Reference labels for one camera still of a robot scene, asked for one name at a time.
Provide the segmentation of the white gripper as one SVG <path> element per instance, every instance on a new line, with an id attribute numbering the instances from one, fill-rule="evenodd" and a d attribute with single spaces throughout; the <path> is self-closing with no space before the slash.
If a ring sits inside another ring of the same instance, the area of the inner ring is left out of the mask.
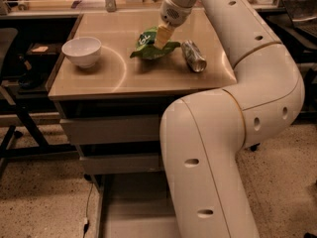
<path id="1" fill-rule="evenodd" d="M 165 22 L 158 26 L 154 46 L 162 50 L 174 32 L 174 27 L 182 25 L 192 10 L 192 0 L 163 0 L 160 17 Z"/>

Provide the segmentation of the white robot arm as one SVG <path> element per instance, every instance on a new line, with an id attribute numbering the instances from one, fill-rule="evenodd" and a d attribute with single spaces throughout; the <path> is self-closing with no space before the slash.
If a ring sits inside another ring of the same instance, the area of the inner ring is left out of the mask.
<path id="1" fill-rule="evenodd" d="M 168 106 L 160 145 L 181 238 L 260 238 L 235 161 L 287 128 L 304 101 L 299 69 L 247 0 L 163 0 L 166 41 L 195 2 L 204 6 L 237 82 Z"/>

